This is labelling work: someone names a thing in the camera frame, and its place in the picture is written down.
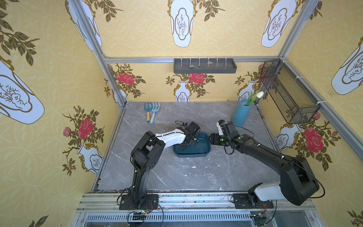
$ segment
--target white tulip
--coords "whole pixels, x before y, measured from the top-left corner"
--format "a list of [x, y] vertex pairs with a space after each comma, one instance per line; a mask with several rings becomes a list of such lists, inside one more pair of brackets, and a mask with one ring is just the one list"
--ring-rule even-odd
[[257, 98], [262, 98], [263, 95], [264, 95], [264, 92], [258, 92], [257, 95], [256, 95], [256, 97]]

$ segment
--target metal grate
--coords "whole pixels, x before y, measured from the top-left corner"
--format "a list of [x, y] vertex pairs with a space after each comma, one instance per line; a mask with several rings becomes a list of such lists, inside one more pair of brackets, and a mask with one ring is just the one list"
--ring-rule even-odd
[[307, 123], [321, 107], [281, 60], [265, 62], [260, 80], [288, 124]]
[[[116, 214], [89, 213], [87, 222], [126, 222], [128, 212]], [[195, 221], [251, 221], [249, 211], [199, 211], [199, 212], [164, 212], [164, 222], [195, 222]], [[145, 222], [161, 222], [163, 214], [152, 212], [146, 216]]]

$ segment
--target mounting plate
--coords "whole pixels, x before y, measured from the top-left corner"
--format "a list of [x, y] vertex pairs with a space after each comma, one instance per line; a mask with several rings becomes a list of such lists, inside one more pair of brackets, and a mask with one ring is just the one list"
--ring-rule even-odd
[[[233, 194], [233, 203], [236, 209], [264, 209], [263, 204], [261, 206], [252, 207], [248, 204], [248, 194]], [[274, 205], [270, 201], [265, 201], [267, 209], [274, 208]]]
[[155, 204], [155, 203], [158, 203], [158, 202], [159, 202], [159, 195], [158, 194], [150, 194], [150, 195], [147, 194], [146, 199], [145, 199], [145, 204], [140, 208], [135, 208], [134, 204], [132, 203], [132, 200], [130, 199], [130, 196], [129, 195], [123, 195], [121, 197], [119, 210], [146, 210], [146, 209], [151, 210], [152, 208], [154, 210], [156, 210], [158, 205]]

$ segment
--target white vase illustration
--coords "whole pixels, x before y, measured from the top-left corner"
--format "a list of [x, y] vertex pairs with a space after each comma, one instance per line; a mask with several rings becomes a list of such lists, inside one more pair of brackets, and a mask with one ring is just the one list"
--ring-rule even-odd
[[297, 4], [295, 0], [281, 0], [273, 7], [262, 35], [262, 46], [272, 47], [276, 44], [287, 27]]
[[44, 114], [35, 94], [1, 61], [0, 113], [24, 124], [32, 124]]
[[175, 45], [187, 47], [192, 36], [193, 3], [190, 0], [174, 0], [169, 15]]
[[85, 160], [85, 167], [94, 174], [97, 174], [98, 170], [101, 167], [102, 163], [102, 154], [98, 152], [98, 150], [95, 147], [91, 147], [89, 150], [87, 150], [84, 147], [84, 143], [82, 143], [81, 148], [78, 150], [77, 154], [81, 154], [84, 157]]
[[185, 87], [187, 81], [179, 81], [179, 82], [180, 82], [180, 88], [178, 88], [175, 91], [175, 101], [188, 102], [190, 97], [190, 91]]
[[254, 89], [252, 88], [253, 84], [256, 83], [256, 81], [249, 81], [246, 88], [240, 90], [238, 94], [237, 101], [241, 101], [244, 99], [249, 99], [251, 92], [254, 95]]
[[338, 94], [348, 94], [363, 83], [363, 51], [360, 49], [361, 42], [359, 44], [331, 81]]
[[[78, 15], [76, 13], [76, 6], [74, 5], [73, 1], [68, 1], [68, 11], [70, 16], [72, 17], [73, 22], [75, 23], [79, 33], [81, 34], [83, 40], [86, 42], [88, 48], [90, 48], [91, 51], [93, 51], [93, 47], [91, 46], [90, 38], [86, 36], [86, 33], [84, 32], [86, 29], [81, 25], [80, 18], [78, 18]], [[92, 31], [94, 36], [96, 37], [97, 43], [99, 46], [102, 46], [101, 37], [99, 36], [98, 28], [96, 25], [96, 21], [93, 17], [93, 14], [90, 10], [90, 7], [84, 3], [81, 0], [78, 0], [86, 14], [86, 18], [88, 23], [91, 25]]]
[[[123, 91], [123, 90], [121, 90], [120, 89], [120, 93], [121, 93], [121, 96], [125, 99], [125, 101], [127, 102], [128, 100], [127, 100], [127, 96], [126, 96], [126, 93]], [[121, 100], [119, 100], [118, 98], [117, 98], [117, 96], [115, 96], [115, 93], [114, 93], [114, 100], [115, 100], [115, 102], [117, 103], [117, 105], [118, 105], [118, 107], [121, 109], [122, 108], [122, 105], [121, 105]]]
[[277, 146], [281, 151], [291, 147], [291, 145], [294, 143], [295, 133], [299, 131], [301, 131], [301, 128], [298, 124], [295, 124], [292, 128], [284, 127], [281, 129], [281, 131], [275, 136]]

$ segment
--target blue cylindrical vase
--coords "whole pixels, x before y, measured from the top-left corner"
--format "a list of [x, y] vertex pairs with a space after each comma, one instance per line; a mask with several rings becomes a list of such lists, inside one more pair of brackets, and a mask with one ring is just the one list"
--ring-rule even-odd
[[237, 110], [232, 117], [232, 122], [234, 125], [239, 127], [242, 127], [244, 125], [248, 112], [251, 108], [250, 105], [247, 106], [248, 102], [249, 102], [248, 99], [244, 99], [238, 105]]

